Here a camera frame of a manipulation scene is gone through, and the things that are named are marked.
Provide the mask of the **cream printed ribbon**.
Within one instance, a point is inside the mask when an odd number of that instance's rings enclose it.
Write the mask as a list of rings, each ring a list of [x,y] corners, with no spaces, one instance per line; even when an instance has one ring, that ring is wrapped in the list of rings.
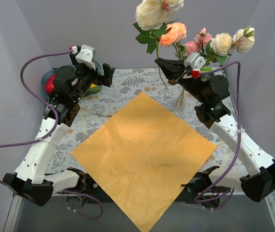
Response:
[[[114,114],[115,114],[114,112],[97,113],[95,111],[88,109],[87,107],[83,107],[79,110],[77,115],[80,120],[82,132],[85,135],[89,136],[88,124],[92,123],[93,119],[95,122],[98,121],[99,119],[103,121],[103,120],[106,120],[106,119],[112,117]]]

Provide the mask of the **green leafy stem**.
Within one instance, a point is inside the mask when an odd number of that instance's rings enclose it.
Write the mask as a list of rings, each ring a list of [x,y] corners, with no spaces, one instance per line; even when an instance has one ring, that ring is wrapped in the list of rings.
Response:
[[[147,54],[160,58],[159,41],[174,12],[184,7],[183,0],[143,0],[136,8],[134,28],[139,32],[136,41],[147,46]]]

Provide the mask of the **orange wrapping paper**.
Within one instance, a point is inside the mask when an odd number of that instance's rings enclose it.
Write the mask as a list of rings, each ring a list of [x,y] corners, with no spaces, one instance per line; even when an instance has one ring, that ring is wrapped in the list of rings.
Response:
[[[216,146],[140,93],[72,156],[142,232],[148,232]]]

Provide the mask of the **white rose stem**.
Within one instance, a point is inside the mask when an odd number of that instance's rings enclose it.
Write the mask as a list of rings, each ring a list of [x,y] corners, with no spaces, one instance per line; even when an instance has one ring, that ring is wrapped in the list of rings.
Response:
[[[254,43],[255,28],[252,26],[237,30],[233,36],[229,33],[217,34],[206,46],[206,54],[210,55],[211,58],[207,60],[204,57],[206,61],[204,67],[208,67],[211,63],[223,65],[233,51],[246,53],[253,47]]]

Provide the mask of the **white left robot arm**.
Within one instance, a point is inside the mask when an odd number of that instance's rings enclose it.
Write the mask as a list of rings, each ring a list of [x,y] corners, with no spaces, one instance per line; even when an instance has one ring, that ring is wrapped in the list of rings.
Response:
[[[12,174],[6,174],[4,184],[16,195],[37,206],[45,205],[54,193],[70,190],[81,193],[86,188],[86,174],[67,168],[56,174],[46,174],[46,168],[62,137],[70,129],[92,84],[111,86],[115,69],[103,64],[101,75],[85,64],[65,65],[49,77],[46,88],[49,106],[45,108],[36,142]]]

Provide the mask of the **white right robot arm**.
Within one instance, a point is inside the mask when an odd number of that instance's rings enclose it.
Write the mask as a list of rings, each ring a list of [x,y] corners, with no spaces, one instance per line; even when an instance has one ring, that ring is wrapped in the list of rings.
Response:
[[[237,116],[233,117],[223,103],[230,96],[229,82],[216,72],[229,65],[202,72],[205,61],[198,53],[191,54],[185,60],[157,58],[155,63],[171,85],[180,85],[200,102],[195,107],[199,121],[234,152],[227,168],[212,166],[197,173],[193,180],[185,184],[191,192],[198,193],[194,201],[205,207],[217,207],[223,194],[213,197],[204,194],[220,188],[225,193],[240,190],[254,202],[260,202],[271,194],[275,190],[275,158],[245,132],[239,109],[235,110]]]

